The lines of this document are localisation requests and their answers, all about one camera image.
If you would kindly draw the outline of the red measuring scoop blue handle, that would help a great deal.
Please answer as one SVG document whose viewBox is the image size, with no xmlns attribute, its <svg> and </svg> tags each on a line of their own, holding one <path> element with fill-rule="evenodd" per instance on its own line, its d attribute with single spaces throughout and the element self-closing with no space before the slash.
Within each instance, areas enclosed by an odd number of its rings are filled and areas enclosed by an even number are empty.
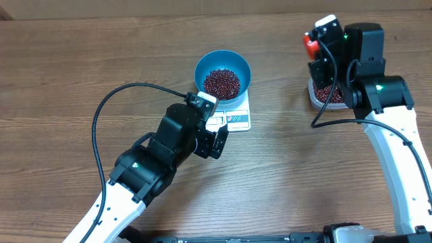
<svg viewBox="0 0 432 243">
<path fill-rule="evenodd" d="M 305 32 L 302 37 L 304 48 L 310 59 L 316 60 L 320 51 L 318 38 L 312 32 Z"/>
</svg>

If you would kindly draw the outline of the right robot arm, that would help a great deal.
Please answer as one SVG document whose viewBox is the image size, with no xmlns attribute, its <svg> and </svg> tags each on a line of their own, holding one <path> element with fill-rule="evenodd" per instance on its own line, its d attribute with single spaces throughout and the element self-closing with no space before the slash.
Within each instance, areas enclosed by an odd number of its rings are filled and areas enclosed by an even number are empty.
<svg viewBox="0 0 432 243">
<path fill-rule="evenodd" d="M 357 223 L 323 228 L 320 242 L 430 242 L 431 165 L 406 81 L 385 74 L 384 31 L 376 23 L 341 26 L 334 15 L 316 21 L 303 37 L 316 87 L 340 90 L 354 123 L 378 156 L 394 210 L 394 233 Z"/>
</svg>

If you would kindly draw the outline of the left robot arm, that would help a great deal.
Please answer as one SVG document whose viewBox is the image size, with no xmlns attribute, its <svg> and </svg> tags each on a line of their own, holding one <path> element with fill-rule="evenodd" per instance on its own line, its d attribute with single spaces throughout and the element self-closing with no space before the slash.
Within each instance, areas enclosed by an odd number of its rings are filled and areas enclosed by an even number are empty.
<svg viewBox="0 0 432 243">
<path fill-rule="evenodd" d="M 172 183 L 191 154 L 220 158 L 227 126 L 217 132 L 206 129 L 218 103 L 207 93 L 189 92 L 183 104 L 170 105 L 158 130 L 142 136 L 117 158 L 105 191 L 65 241 L 114 242 Z"/>
</svg>

